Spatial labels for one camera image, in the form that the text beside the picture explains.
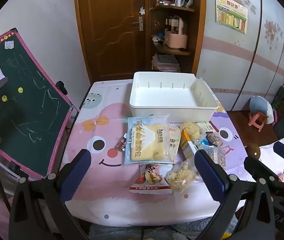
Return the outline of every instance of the chalkboard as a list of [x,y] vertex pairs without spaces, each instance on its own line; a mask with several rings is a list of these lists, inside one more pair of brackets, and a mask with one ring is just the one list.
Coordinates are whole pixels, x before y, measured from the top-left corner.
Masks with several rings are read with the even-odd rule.
[[46,176],[71,106],[16,29],[0,36],[0,68],[8,78],[0,88],[0,153],[31,175]]

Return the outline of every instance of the cartoon eye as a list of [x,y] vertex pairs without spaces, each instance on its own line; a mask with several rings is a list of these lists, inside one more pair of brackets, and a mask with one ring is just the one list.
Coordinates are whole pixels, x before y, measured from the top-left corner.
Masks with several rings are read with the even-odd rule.
[[229,141],[231,141],[231,140],[233,139],[233,134],[232,134],[232,132],[231,132],[228,128],[226,128],[226,127],[220,128],[220,130],[219,130],[219,135],[220,135],[220,137],[221,137],[223,140],[225,140],[225,141],[227,141],[227,142],[229,142]]
[[105,140],[101,136],[94,136],[88,141],[86,147],[90,151],[90,153],[101,153],[105,148]]

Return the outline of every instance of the blue stuffed toy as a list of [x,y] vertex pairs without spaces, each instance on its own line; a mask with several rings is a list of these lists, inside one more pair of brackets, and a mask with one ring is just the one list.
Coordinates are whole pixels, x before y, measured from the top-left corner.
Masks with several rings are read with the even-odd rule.
[[256,112],[262,112],[266,115],[266,124],[271,124],[274,121],[273,109],[270,103],[263,97],[253,96],[250,99],[250,111],[251,114]]

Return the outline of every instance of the poster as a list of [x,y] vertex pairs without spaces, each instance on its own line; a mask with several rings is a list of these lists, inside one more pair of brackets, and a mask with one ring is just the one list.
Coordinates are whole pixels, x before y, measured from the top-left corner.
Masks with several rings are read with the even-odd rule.
[[233,0],[216,0],[217,23],[246,34],[248,9]]

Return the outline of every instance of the wooden corner shelf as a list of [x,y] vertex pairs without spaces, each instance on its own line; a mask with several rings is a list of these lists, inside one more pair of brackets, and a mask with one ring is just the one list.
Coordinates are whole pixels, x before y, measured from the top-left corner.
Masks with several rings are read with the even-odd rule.
[[158,42],[153,42],[153,44],[159,52],[165,54],[184,55],[184,56],[191,55],[191,52],[187,50],[171,49],[166,44],[159,44]]
[[157,6],[152,7],[152,10],[158,10],[158,9],[162,9],[162,8],[171,8],[171,9],[175,9],[175,10],[195,12],[194,9],[186,8],[186,7],[179,7],[179,6],[174,6],[174,5],[157,5]]

